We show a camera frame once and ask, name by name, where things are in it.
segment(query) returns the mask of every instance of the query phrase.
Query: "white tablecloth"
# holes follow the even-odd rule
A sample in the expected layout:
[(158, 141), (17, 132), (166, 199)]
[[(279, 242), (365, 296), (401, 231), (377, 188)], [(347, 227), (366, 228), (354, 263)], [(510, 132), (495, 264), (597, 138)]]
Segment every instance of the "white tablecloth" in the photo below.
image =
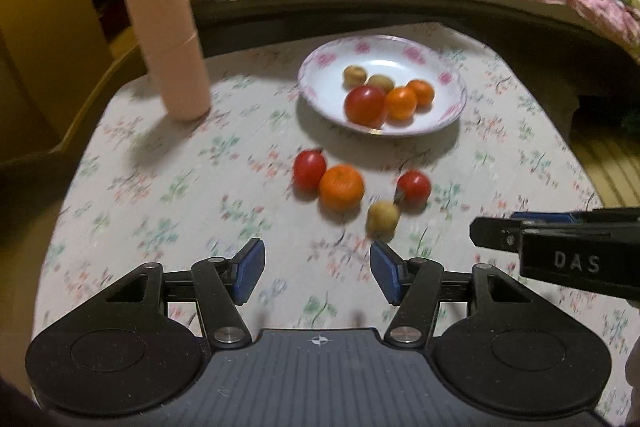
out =
[[(267, 249), (260, 282), (240, 308), (253, 334), (262, 327), (384, 331), (394, 309), (369, 270), (366, 208), (391, 198), (408, 168), (426, 172), (433, 193), (423, 214), (402, 216), (390, 245), (452, 271), (483, 261), (517, 276), (516, 256), (472, 245), (468, 226), (479, 214), (599, 204), (540, 106), (491, 49), (439, 24), (366, 33), (413, 39), (453, 60), (469, 92), (460, 121), (393, 140), (323, 120), (299, 97), (296, 71), (334, 37), (210, 58), (213, 110), (199, 124), (172, 123), (151, 81), (137, 79), (111, 100), (65, 199), (42, 268), (34, 333), (145, 261), (184, 270), (212, 255), (231, 257), (251, 237)], [(348, 162), (363, 173), (359, 214), (329, 215), (316, 200), (293, 195), (292, 160), (317, 146), (330, 165)], [(638, 313), (621, 299), (525, 282), (609, 346), (613, 371), (599, 410), (621, 423)], [(197, 330), (193, 306), (170, 311)], [(436, 333), (462, 317), (463, 306), (443, 306)]]

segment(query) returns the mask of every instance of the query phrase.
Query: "plate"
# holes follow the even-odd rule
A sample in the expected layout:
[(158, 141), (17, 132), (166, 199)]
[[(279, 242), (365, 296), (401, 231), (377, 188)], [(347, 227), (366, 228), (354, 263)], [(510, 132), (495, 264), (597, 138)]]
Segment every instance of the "plate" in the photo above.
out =
[[(342, 85), (342, 72), (351, 65), (365, 68), (369, 75), (386, 74), (396, 87), (414, 78), (426, 80), (435, 90), (431, 108), (418, 108), (413, 118), (387, 121), (380, 129), (351, 123), (344, 114), (348, 90)], [(381, 136), (437, 131), (456, 121), (466, 104), (466, 84), (452, 62), (423, 44), (390, 35), (347, 37), (320, 46), (300, 66), (298, 85), (308, 104), (327, 120)]]

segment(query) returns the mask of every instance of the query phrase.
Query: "small yellow fruit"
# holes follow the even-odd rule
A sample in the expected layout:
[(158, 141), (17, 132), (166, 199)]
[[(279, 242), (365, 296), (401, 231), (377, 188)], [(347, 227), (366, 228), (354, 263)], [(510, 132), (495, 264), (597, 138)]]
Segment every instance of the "small yellow fruit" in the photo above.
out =
[(379, 87), (384, 92), (389, 92), (396, 87), (396, 84), (386, 74), (372, 74), (367, 80), (367, 86)]
[(400, 209), (393, 201), (376, 201), (367, 213), (367, 232), (372, 236), (392, 235), (400, 221)]
[(367, 81), (367, 70), (360, 66), (347, 66), (342, 72), (344, 87), (362, 86)]

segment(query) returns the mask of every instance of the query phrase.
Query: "plate rim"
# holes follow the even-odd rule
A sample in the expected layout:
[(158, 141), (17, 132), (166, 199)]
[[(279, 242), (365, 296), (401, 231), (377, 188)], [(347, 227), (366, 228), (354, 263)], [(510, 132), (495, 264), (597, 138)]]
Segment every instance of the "plate rim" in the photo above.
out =
[[(450, 66), (452, 72), (458, 77), (458, 81), (462, 85), (461, 100), (458, 103), (459, 109), (454, 111), (453, 113), (451, 113), (451, 115), (449, 115), (445, 120), (439, 122), (438, 124), (436, 124), (434, 127), (430, 128), (430, 130), (428, 130), (426, 132), (423, 131), (423, 130), (413, 130), (413, 131), (404, 131), (402, 133), (393, 133), (393, 134), (387, 134), (383, 129), (375, 129), (375, 128), (371, 128), (371, 127), (366, 127), (364, 125), (359, 125), (357, 123), (352, 123), (352, 122), (350, 122), (348, 120), (346, 120), (345, 122), (336, 121), (333, 117), (329, 116), (327, 113), (325, 113), (324, 110), (322, 110), (322, 108), (318, 104), (314, 103), (312, 101), (312, 99), (310, 99), (307, 96), (307, 94), (305, 92), (305, 89), (303, 89), (303, 78), (305, 76), (306, 69), (308, 68), (309, 63), (318, 54), (318, 52), (322, 51), (322, 49), (328, 47), (329, 45), (336, 44), (338, 42), (343, 42), (343, 41), (347, 42), (347, 41), (352, 41), (352, 40), (358, 40), (358, 39), (362, 39), (362, 38), (374, 38), (374, 39), (380, 39), (380, 40), (404, 42), (405, 44), (410, 44), (410, 45), (413, 45), (413, 46), (418, 46), (419, 48), (427, 49), (430, 53), (435, 53), (436, 55), (438, 55), (438, 59), (440, 61), (442, 61), (444, 64), (446, 64), (447, 66)], [(316, 49), (311, 51), (306, 56), (305, 60), (303, 60), (302, 64), (300, 64), (300, 67), (298, 68), (297, 80), (298, 80), (298, 89), (300, 91), (300, 95), (302, 95), (302, 98), (305, 99), (305, 102), (308, 103), (323, 118), (326, 118), (331, 123), (334, 123), (336, 125), (340, 125), (340, 126), (343, 126), (343, 127), (347, 127), (349, 129), (352, 129), (352, 130), (360, 132), (360, 133), (372, 134), (372, 135), (376, 135), (376, 136), (386, 136), (386, 137), (391, 137), (391, 138), (393, 138), (393, 137), (401, 138), (401, 137), (406, 137), (406, 136), (421, 136), (421, 135), (431, 134), (431, 133), (440, 131), (441, 129), (451, 125), (452, 123), (454, 123), (460, 117), (460, 115), (462, 114), (462, 111), (466, 107), (466, 102), (467, 102), (467, 99), (468, 99), (465, 79), (460, 74), (460, 68), (456, 67), (456, 65), (451, 60), (449, 60), (448, 58), (441, 57), (440, 54), (436, 50), (434, 50), (433, 48), (428, 47), (426, 44), (422, 44), (421, 42), (412, 41), (411, 39), (406, 39), (404, 37), (397, 37), (395, 35), (384, 35), (384, 34), (352, 35), (352, 36), (347, 36), (347, 37), (340, 37), (340, 38), (333, 39), (331, 41), (325, 42), (321, 46), (318, 46)]]

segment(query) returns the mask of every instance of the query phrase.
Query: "table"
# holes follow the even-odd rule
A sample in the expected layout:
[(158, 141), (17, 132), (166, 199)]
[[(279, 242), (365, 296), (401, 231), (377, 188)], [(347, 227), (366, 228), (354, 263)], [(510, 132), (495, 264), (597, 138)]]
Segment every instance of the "table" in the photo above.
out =
[[(517, 274), (513, 255), (471, 244), (468, 225), (479, 214), (599, 205), (536, 100), (491, 49), (437, 23), (360, 33), (413, 39), (455, 62), (469, 93), (460, 121), (394, 140), (323, 120), (299, 97), (295, 78), (306, 55), (335, 36), (208, 59), (213, 109), (198, 123), (171, 122), (147, 77), (130, 82), (111, 100), (66, 196), (42, 267), (34, 333), (141, 263), (188, 269), (233, 256), (251, 237), (267, 249), (260, 282), (239, 309), (254, 335), (263, 327), (384, 331), (394, 309), (371, 276), (364, 221), (369, 203), (390, 198), (408, 168), (426, 172), (433, 193), (423, 214), (402, 216), (390, 245), (452, 271), (482, 261)], [(293, 194), (292, 160), (316, 146), (329, 165), (348, 162), (363, 173), (359, 214), (327, 213)], [(599, 409), (621, 423), (637, 312), (621, 299), (523, 281), (610, 347), (612, 377)], [(436, 334), (463, 310), (443, 306)], [(170, 316), (198, 333), (193, 305), (171, 305)]]

